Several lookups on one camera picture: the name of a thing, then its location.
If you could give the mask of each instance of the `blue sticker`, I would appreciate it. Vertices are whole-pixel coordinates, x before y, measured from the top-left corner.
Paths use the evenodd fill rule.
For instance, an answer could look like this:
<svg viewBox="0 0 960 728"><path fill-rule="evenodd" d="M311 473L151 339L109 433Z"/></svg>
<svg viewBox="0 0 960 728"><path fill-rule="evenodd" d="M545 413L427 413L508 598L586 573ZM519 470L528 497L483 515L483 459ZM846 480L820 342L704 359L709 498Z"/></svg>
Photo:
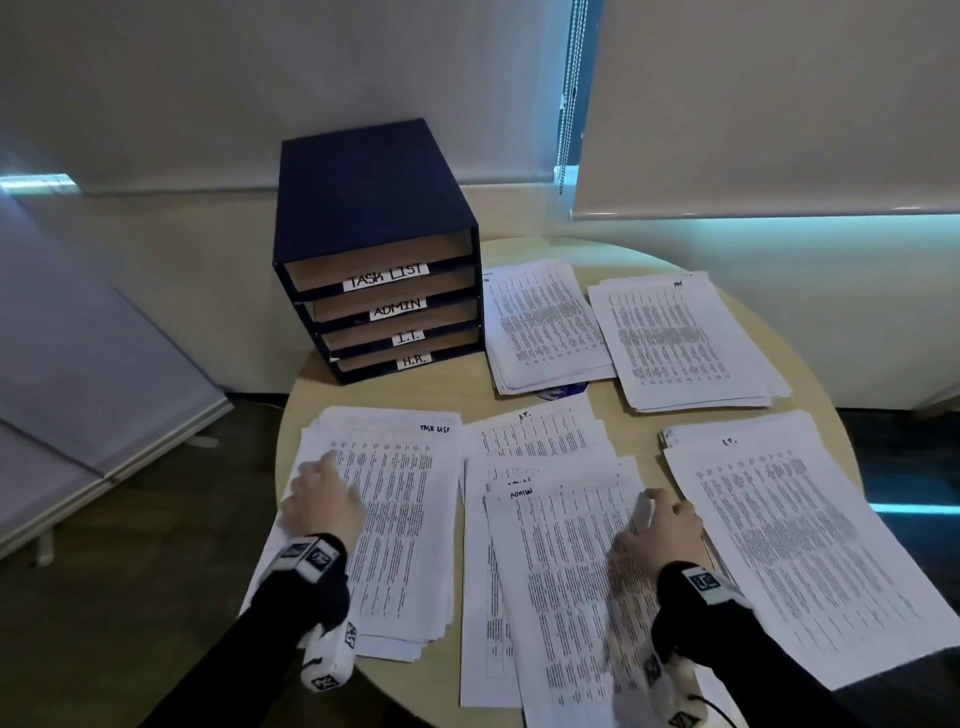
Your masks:
<svg viewBox="0 0 960 728"><path fill-rule="evenodd" d="M580 381L576 384L565 384L563 387L551 387L550 389L541 389L537 396L542 400L553 401L562 400L564 397L572 397L586 392L588 381Z"/></svg>

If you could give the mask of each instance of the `roller blind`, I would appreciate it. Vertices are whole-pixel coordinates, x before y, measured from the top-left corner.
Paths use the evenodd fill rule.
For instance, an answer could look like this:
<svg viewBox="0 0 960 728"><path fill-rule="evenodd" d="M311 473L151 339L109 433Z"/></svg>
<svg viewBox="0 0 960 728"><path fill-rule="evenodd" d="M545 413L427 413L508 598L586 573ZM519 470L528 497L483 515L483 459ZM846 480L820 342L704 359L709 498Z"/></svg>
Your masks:
<svg viewBox="0 0 960 728"><path fill-rule="evenodd" d="M0 173L276 185L284 138L422 116L461 182L552 176L570 0L8 0Z"/></svg>
<svg viewBox="0 0 960 728"><path fill-rule="evenodd" d="M605 0L574 217L960 209L955 0Z"/></svg>

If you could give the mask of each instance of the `cable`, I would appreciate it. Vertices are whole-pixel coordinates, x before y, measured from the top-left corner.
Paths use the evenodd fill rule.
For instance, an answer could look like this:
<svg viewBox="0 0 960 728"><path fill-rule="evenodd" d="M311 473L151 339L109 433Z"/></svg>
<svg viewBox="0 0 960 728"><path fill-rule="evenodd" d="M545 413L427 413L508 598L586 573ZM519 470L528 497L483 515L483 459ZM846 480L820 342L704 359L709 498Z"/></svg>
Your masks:
<svg viewBox="0 0 960 728"><path fill-rule="evenodd" d="M709 700L707 700L707 699L706 699L705 697L703 697L702 695L690 694L690 695L688 695L688 696L686 697L686 699L687 699L687 700L700 700L701 702L706 703L706 704L709 705L713 710L715 710L717 713L719 713L720 716L721 716L724 720L726 720L731 726L733 726L733 728L736 728L736 723L734 723L732 720L730 720L730 716L728 716L728 715L727 715L726 713L724 713L722 710L720 710L719 708L717 708L713 703L711 703Z"/></svg>

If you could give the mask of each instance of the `black sleeve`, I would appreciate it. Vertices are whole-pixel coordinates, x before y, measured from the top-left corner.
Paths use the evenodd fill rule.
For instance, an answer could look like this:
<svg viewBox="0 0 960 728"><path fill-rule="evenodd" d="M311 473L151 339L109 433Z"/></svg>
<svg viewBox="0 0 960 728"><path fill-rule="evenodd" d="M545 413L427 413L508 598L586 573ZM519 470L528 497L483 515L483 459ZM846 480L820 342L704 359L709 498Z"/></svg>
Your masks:
<svg viewBox="0 0 960 728"><path fill-rule="evenodd" d="M683 575L695 564L674 562L660 572L660 612L652 638L662 661L672 652L710 667L751 728L783 725L863 725L833 694L763 631L752 610L729 600L707 604Z"/></svg>
<svg viewBox="0 0 960 728"><path fill-rule="evenodd" d="M274 571L250 608L154 708L143 728L183 725L258 726L279 695L300 638L317 624L331 630L349 610L346 551L316 584L295 570Z"/></svg>

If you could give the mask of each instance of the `cardboard divider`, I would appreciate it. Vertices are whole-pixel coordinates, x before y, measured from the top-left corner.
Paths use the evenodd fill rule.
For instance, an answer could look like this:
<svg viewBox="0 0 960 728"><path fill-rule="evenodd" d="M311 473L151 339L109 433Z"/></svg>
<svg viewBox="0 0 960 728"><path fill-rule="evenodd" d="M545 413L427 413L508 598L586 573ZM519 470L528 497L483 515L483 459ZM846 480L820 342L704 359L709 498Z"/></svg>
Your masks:
<svg viewBox="0 0 960 728"><path fill-rule="evenodd" d="M369 344L407 331L423 331L460 324L464 321L472 321L476 317L477 301L474 298L437 308L427 308L405 316L373 321L362 326L342 328L339 331L322 334L321 339L330 351L336 352L339 349Z"/></svg>
<svg viewBox="0 0 960 728"><path fill-rule="evenodd" d="M404 344L399 347L393 347L382 352L371 352L354 356L349 359L335 361L332 366L341 372L349 372L354 369L370 367L374 364L383 364L388 361L402 359L406 356L415 356L417 354L426 354L431 352L452 349L467 344L474 344L480 339L480 328L473 327L463 331L449 333L446 336L438 336L435 339L425 339L415 341L412 344Z"/></svg>
<svg viewBox="0 0 960 728"><path fill-rule="evenodd" d="M339 296L318 299L310 304L310 313L314 321L333 321L351 314L374 311L392 303L469 288L476 283L476 275L476 268L470 265L433 276L418 276L361 288Z"/></svg>
<svg viewBox="0 0 960 728"><path fill-rule="evenodd" d="M404 265L463 257L471 255L472 252L470 230L464 229L297 260L286 263L284 267L294 287L303 293L370 273L381 273Z"/></svg>

